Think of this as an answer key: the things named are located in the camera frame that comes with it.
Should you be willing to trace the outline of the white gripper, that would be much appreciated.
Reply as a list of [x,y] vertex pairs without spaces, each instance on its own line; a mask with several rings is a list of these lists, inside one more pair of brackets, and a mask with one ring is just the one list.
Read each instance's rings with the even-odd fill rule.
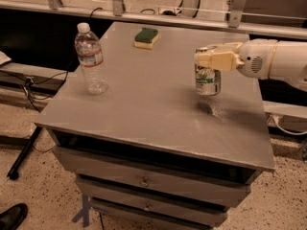
[[195,53],[194,61],[201,67],[224,72],[237,69],[249,78],[266,80],[269,77],[270,64],[277,41],[274,39],[253,39],[243,42],[209,44],[210,52]]

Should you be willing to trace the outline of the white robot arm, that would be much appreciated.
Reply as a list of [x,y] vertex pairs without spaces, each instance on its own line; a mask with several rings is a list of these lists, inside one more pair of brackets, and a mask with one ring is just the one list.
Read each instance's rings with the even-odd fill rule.
[[248,78],[284,81],[307,91],[306,42],[253,39],[210,44],[196,51],[194,62],[200,68],[237,70]]

